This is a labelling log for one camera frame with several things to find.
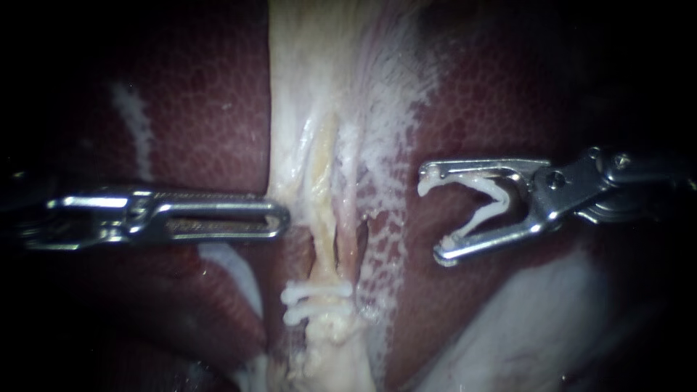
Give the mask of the left arm instrument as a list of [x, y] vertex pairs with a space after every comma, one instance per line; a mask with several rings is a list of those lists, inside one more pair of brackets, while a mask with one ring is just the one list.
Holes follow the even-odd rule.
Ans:
[[38, 204], [19, 223], [27, 250], [85, 250], [102, 245], [147, 246], [162, 189], [111, 185], [61, 192]]

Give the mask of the left arm instrument jaw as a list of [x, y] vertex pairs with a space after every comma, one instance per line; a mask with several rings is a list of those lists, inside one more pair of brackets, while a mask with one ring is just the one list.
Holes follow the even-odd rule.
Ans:
[[286, 207], [249, 194], [158, 192], [148, 213], [149, 241], [266, 241], [290, 225]]

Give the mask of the right arm instrument jaw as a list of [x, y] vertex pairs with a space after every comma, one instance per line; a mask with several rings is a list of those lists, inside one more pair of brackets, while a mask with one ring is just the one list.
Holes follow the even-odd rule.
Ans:
[[433, 247], [435, 262], [453, 267], [466, 258], [501, 250], [519, 242], [535, 238], [548, 229], [548, 222], [529, 216], [523, 221], [475, 234], [448, 234]]
[[430, 160], [419, 167], [418, 179], [448, 179], [460, 174], [475, 174], [485, 178], [529, 182], [538, 169], [550, 165], [549, 160], [529, 158]]

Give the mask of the right arm instrument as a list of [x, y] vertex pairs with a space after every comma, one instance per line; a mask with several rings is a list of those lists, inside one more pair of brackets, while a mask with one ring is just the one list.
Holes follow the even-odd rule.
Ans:
[[576, 216], [594, 224], [662, 220], [696, 205], [696, 162], [669, 150], [591, 147], [533, 176], [531, 212], [557, 224]]

